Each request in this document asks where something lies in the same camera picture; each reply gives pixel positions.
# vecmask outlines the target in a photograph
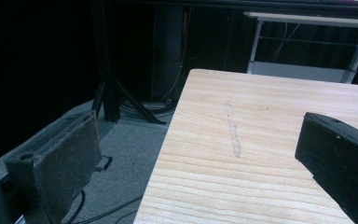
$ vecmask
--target dark background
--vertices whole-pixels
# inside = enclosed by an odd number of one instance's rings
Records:
[[[192,68],[246,72],[255,20],[233,8],[112,5],[108,18],[117,79],[138,99],[158,101],[178,75],[168,97],[179,98]],[[99,72],[91,18],[86,0],[0,1],[0,156],[93,99]],[[289,24],[288,32],[295,26]],[[282,23],[266,22],[262,35],[282,37],[283,31]],[[293,38],[356,44],[358,29],[301,25]],[[256,59],[267,60],[280,44],[260,41]],[[345,68],[353,51],[288,42],[276,63]]]
[[[90,1],[0,1],[0,155],[97,83]]]

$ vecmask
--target wood grain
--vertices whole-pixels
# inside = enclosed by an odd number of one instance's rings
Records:
[[[308,111],[358,129],[358,86],[192,70],[135,223],[351,223],[295,159]]]

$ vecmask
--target black cable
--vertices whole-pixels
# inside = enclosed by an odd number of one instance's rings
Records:
[[[126,100],[120,100],[119,104],[120,104],[120,109],[122,109],[124,112],[132,115],[139,115],[139,111],[136,110],[135,107],[133,107],[133,105],[130,102]],[[172,103],[170,103],[169,105],[165,105],[164,107],[156,107],[156,106],[149,107],[146,105],[144,105],[144,107],[154,115],[164,115],[166,113],[173,112],[177,104],[178,104],[177,100],[173,100]]]
[[[84,190],[82,189],[80,191],[81,193],[81,202],[80,205],[78,206],[78,208],[76,209],[76,211],[74,212],[74,214],[68,219],[68,221],[66,222],[66,224],[71,224],[75,218],[77,217],[77,215],[79,215],[80,210],[83,208],[84,202],[86,201],[86,192],[84,192]]]
[[[103,157],[104,157],[104,158],[107,158],[106,164],[105,164],[103,167],[100,167],[100,166],[94,167],[94,172],[106,171],[107,168],[109,168],[110,164],[112,164],[113,157],[108,157],[108,156],[105,156],[105,155],[103,155]]]
[[[135,211],[133,211],[133,212],[130,212],[130,213],[128,213],[128,214],[122,216],[121,218],[119,218],[119,219],[115,222],[115,224],[118,224],[118,222],[121,221],[121,219],[123,219],[124,217],[127,217],[127,216],[129,216],[129,215],[131,215],[131,214],[134,214],[134,213],[136,213],[137,211],[138,211],[138,210],[135,210]]]
[[[160,119],[160,118],[168,117],[169,115],[172,115],[174,112],[175,112],[175,111],[170,112],[170,113],[165,114],[165,115],[156,116],[156,118]]]
[[[141,200],[143,197],[144,197],[144,195],[141,195],[139,197],[136,197],[136,198],[132,199],[131,201],[123,203],[122,205],[120,205],[120,206],[118,206],[118,207],[116,207],[114,209],[111,209],[111,210],[109,210],[107,212],[104,212],[104,213],[102,213],[102,214],[100,214],[100,215],[98,215],[96,217],[92,217],[92,218],[89,218],[89,219],[86,219],[86,220],[83,220],[83,221],[79,221],[79,222],[74,222],[74,224],[87,224],[87,223],[91,223],[93,221],[96,221],[98,219],[101,219],[103,217],[109,216],[110,214],[115,213],[116,211],[120,210],[121,208],[126,207],[126,206],[128,206],[128,205],[130,205],[132,203],[135,203],[135,202]]]

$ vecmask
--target gray carpet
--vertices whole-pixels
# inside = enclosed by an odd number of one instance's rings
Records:
[[[68,111],[65,116],[88,110],[90,106],[91,102],[87,102]],[[171,114],[160,117],[164,121],[170,121],[171,118]],[[75,223],[96,217],[145,192],[168,126],[169,124],[150,124],[125,114],[117,124],[114,124],[104,120],[103,109],[101,110],[99,118],[101,150],[103,155],[113,157],[113,162],[107,171],[94,173],[91,181],[84,188],[86,201]],[[6,174],[3,158],[0,159],[0,177]],[[137,201],[92,223],[115,223],[119,218],[136,211],[139,203],[140,201]],[[63,222],[75,212],[79,204],[80,196],[74,201],[71,211]],[[123,217],[119,223],[132,223],[135,214]]]

